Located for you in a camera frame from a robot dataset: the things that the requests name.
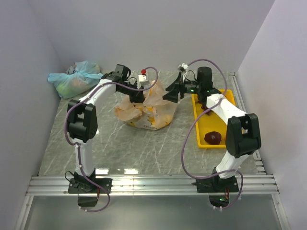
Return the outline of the orange translucent plastic bag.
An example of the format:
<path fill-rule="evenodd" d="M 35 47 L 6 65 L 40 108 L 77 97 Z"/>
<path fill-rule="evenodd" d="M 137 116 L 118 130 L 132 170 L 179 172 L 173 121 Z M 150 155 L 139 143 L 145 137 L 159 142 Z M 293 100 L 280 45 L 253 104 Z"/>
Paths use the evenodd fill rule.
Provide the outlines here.
<path fill-rule="evenodd" d="M 133 127 L 158 130 L 169 125 L 177 109 L 177 103 L 163 99 L 165 89 L 158 81 L 150 90 L 144 92 L 143 103 L 131 103 L 124 96 L 121 103 L 115 107 L 115 116 L 122 122 Z"/>

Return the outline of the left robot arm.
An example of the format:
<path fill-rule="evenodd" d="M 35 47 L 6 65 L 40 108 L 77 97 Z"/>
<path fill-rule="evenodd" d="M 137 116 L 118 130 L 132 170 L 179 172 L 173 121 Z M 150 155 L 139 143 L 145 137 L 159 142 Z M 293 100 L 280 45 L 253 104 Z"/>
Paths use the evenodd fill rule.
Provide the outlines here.
<path fill-rule="evenodd" d="M 103 180 L 96 177 L 92 159 L 92 139 L 98 129 L 96 108 L 115 92 L 127 95 L 132 103 L 144 102 L 145 97 L 138 84 L 128 82 L 130 75 L 128 67 L 118 64 L 87 95 L 69 101 L 64 134 L 68 143 L 74 146 L 76 155 L 69 193 L 93 193 L 102 187 Z"/>

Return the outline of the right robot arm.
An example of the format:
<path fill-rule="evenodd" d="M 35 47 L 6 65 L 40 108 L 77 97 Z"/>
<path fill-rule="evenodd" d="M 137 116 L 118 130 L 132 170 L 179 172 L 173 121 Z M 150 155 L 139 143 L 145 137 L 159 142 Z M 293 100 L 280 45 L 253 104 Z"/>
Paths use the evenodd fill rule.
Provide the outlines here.
<path fill-rule="evenodd" d="M 198 182 L 206 182 L 214 192 L 223 191 L 234 185 L 235 174 L 241 164 L 261 147 L 259 119 L 256 114 L 248 114 L 231 102 L 213 86 L 210 67 L 199 67 L 195 80 L 187 80 L 189 67 L 182 64 L 178 67 L 176 80 L 166 88 L 163 99 L 178 102 L 186 93 L 197 95 L 204 113 L 213 112 L 226 124 L 226 153 L 221 162 L 214 168 L 212 175 L 198 177 Z"/>

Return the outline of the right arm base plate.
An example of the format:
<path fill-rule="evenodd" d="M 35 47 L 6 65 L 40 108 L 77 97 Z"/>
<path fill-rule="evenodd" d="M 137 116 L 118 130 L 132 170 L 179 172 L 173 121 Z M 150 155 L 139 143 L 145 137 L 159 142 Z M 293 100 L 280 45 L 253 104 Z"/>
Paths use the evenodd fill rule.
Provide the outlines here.
<path fill-rule="evenodd" d="M 215 176 L 209 179 L 196 180 L 194 185 L 197 187 L 198 193 L 224 193 L 238 192 L 238 182 L 235 176 L 227 179 L 221 179 Z"/>

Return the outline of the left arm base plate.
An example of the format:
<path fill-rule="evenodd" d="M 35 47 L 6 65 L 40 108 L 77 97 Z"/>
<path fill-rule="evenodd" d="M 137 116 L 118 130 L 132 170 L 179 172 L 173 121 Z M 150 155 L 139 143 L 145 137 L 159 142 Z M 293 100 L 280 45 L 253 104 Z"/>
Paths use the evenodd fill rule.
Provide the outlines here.
<path fill-rule="evenodd" d="M 98 190 L 102 194 L 110 193 L 112 187 L 111 178 L 98 178 L 94 179 L 94 182 L 98 184 L 101 188 L 85 180 L 84 182 L 78 182 L 74 179 L 70 180 L 68 187 L 69 194 L 94 194 L 98 193 Z"/>

